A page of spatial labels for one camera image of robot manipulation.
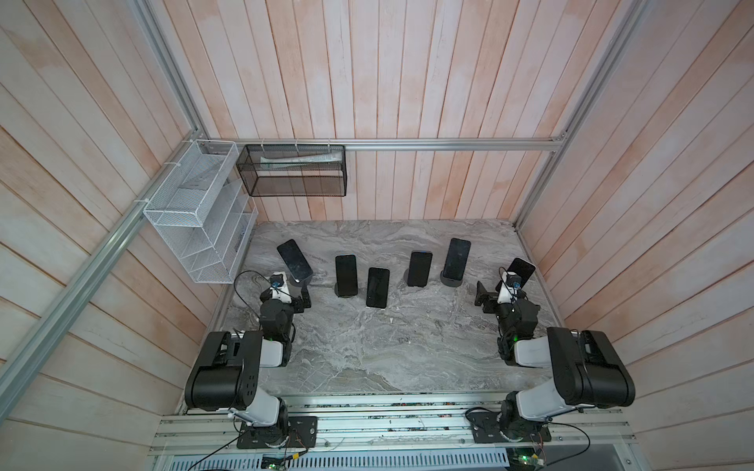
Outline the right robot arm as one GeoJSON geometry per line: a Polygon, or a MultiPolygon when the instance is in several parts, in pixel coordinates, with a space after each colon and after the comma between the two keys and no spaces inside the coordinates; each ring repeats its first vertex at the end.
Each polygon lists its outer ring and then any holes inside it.
{"type": "Polygon", "coordinates": [[[500,282],[496,292],[478,283],[474,304],[496,317],[498,353],[506,364],[552,373],[550,380],[506,396],[496,417],[502,439],[527,440],[552,418],[585,407],[633,404],[634,382],[606,334],[549,327],[545,336],[536,338],[541,306],[506,282],[500,282]]]}

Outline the purple edged phone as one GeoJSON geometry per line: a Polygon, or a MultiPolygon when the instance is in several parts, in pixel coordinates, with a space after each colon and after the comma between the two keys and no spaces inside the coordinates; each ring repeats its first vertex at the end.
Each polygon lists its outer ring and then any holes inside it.
{"type": "Polygon", "coordinates": [[[465,268],[467,268],[467,260],[469,260],[469,253],[471,249],[471,242],[466,239],[457,239],[453,237],[451,239],[442,276],[446,279],[461,282],[463,276],[465,276],[465,268]]]}

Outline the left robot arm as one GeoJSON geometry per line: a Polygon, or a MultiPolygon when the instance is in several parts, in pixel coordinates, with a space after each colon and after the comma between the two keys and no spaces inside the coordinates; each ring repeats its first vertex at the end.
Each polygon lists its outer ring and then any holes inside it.
{"type": "Polygon", "coordinates": [[[312,449],[317,419],[290,416],[286,402],[259,385],[262,369],[288,365],[296,337],[294,316],[310,308],[310,296],[306,288],[291,296],[273,287],[261,300],[258,330],[207,335],[188,377],[185,404],[226,412],[239,427],[239,449],[312,449]]]}

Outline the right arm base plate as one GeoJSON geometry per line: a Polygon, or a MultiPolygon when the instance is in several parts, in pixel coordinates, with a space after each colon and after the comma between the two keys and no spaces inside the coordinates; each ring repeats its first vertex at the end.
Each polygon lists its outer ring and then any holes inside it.
{"type": "Polygon", "coordinates": [[[484,407],[474,407],[465,412],[473,441],[476,444],[548,443],[552,435],[543,422],[520,418],[516,412],[492,411],[484,407]]]}

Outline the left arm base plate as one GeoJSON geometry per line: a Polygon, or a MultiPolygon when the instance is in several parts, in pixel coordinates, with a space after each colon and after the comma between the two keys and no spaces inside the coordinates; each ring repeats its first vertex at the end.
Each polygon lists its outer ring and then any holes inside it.
{"type": "Polygon", "coordinates": [[[316,416],[291,416],[280,419],[274,426],[249,427],[243,425],[238,449],[282,449],[316,447],[318,418],[316,416]]]}

